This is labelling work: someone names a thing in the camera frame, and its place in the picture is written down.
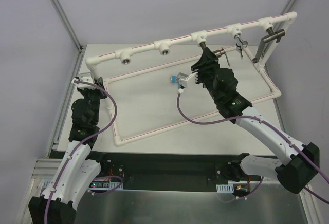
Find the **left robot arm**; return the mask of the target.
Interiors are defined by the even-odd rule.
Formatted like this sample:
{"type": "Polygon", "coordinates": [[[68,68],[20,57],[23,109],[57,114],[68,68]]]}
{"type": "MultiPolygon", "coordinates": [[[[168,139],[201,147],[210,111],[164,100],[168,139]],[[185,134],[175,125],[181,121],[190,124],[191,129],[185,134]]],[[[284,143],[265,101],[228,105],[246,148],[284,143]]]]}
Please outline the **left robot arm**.
{"type": "Polygon", "coordinates": [[[103,160],[88,159],[100,128],[100,101],[103,80],[92,80],[89,73],[77,78],[77,91],[83,96],[73,102],[72,127],[63,159],[48,186],[39,197],[32,197],[28,208],[33,223],[74,223],[78,204],[91,181],[108,173],[103,160]]]}

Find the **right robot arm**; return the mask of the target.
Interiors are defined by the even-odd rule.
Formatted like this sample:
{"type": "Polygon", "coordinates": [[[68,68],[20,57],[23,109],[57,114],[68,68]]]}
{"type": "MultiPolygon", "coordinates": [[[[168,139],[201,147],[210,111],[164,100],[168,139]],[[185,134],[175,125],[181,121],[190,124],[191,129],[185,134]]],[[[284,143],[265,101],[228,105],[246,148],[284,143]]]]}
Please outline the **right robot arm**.
{"type": "Polygon", "coordinates": [[[212,97],[218,112],[256,137],[276,156],[272,159],[240,154],[229,170],[233,180],[258,175],[277,179],[286,190],[300,193],[318,173],[319,148],[312,142],[304,144],[292,138],[267,121],[238,93],[233,70],[221,68],[218,56],[208,47],[203,49],[191,71],[196,74],[196,84],[201,84],[212,97]]]}

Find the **dark bronze faucet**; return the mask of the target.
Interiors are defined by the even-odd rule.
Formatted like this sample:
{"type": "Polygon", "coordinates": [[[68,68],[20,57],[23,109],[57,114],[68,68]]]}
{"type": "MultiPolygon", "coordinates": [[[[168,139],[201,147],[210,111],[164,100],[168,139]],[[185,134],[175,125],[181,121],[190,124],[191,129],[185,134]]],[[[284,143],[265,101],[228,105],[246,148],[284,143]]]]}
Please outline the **dark bronze faucet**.
{"type": "MultiPolygon", "coordinates": [[[[206,43],[205,42],[201,42],[199,43],[199,46],[201,47],[202,50],[205,50],[207,48],[206,43]]],[[[225,56],[226,61],[227,61],[227,65],[230,66],[230,62],[227,56],[227,52],[226,50],[222,47],[221,49],[217,49],[215,51],[212,52],[213,54],[215,54],[218,58],[220,58],[221,56],[225,56]]]]}

